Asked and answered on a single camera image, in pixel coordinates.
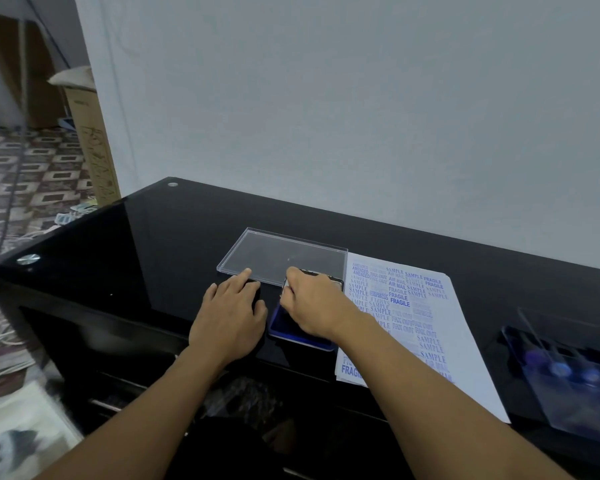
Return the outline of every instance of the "cardboard box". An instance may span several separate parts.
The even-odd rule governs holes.
[[[116,169],[91,68],[83,66],[58,72],[49,83],[64,88],[98,205],[119,200]]]

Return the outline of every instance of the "left hand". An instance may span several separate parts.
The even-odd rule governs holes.
[[[247,268],[220,286],[211,284],[189,332],[189,345],[215,357],[220,368],[251,352],[264,332],[267,307],[258,300],[252,311],[260,283],[247,283],[250,275]]]

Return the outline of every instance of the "floor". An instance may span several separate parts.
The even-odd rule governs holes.
[[[14,182],[19,154],[20,135],[0,131],[0,234],[9,193],[16,184],[3,252],[21,245],[28,234],[54,225],[56,214],[93,197],[76,133],[62,128],[29,131],[20,177]],[[0,370],[30,360],[1,313],[0,337]],[[0,397],[19,389],[31,378],[32,369],[0,376]]]

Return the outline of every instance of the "forearm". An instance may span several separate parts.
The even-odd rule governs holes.
[[[353,361],[419,479],[562,479],[542,452],[360,314],[337,343]]]
[[[161,379],[38,478],[163,478],[220,368],[215,357],[186,348]]]

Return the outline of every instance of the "hand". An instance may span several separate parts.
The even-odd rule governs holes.
[[[189,332],[189,346],[216,358],[220,368],[251,352],[264,332],[267,307],[258,300],[251,310],[260,283],[247,283],[250,275],[247,268],[220,286],[211,284]]]
[[[336,342],[338,331],[362,312],[326,274],[311,276],[296,267],[287,270],[289,286],[280,305],[305,332]]]

